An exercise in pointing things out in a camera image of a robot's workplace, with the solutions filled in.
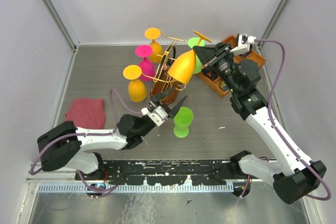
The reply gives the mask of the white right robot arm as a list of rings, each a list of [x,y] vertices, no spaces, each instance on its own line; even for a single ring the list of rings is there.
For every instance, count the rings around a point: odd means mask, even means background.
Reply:
[[[305,154],[278,123],[270,103],[257,89],[261,79],[257,63],[250,59],[235,63],[229,44],[194,46],[193,50],[202,65],[225,82],[232,94],[232,108],[259,134],[277,160],[269,163],[242,151],[231,157],[232,169],[272,185],[278,197],[289,205],[309,196],[319,187],[327,168],[322,161],[313,161]]]

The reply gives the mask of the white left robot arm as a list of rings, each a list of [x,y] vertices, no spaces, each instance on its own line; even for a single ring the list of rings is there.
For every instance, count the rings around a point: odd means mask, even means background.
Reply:
[[[91,130],[76,127],[73,121],[62,122],[37,139],[39,155],[30,174],[53,172],[63,167],[83,174],[102,173],[103,160],[98,150],[134,149],[155,127],[176,117],[185,99],[169,108],[162,100],[171,92],[169,89],[154,95],[140,112],[124,114],[113,129]]]

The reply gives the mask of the pink plastic wine glass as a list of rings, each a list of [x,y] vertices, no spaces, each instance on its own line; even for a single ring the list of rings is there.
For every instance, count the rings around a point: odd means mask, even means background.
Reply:
[[[154,64],[149,60],[152,52],[153,50],[149,45],[139,45],[135,50],[135,54],[142,59],[139,63],[142,70],[140,77],[142,81],[152,81],[152,77],[155,76]]]

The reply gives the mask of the orange wine glass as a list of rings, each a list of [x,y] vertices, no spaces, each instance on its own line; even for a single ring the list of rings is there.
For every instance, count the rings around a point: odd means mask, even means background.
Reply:
[[[129,80],[128,94],[132,102],[141,102],[147,96],[144,83],[140,80],[142,69],[138,65],[129,65],[124,68],[123,76]]]
[[[152,54],[149,56],[149,59],[153,63],[159,63],[161,61],[161,56],[163,55],[163,49],[156,39],[160,37],[161,31],[158,28],[151,27],[144,32],[144,35],[146,39],[151,40],[149,45],[152,48]]]
[[[196,53],[193,49],[181,54],[171,65],[167,74],[178,82],[187,85],[196,67]]]

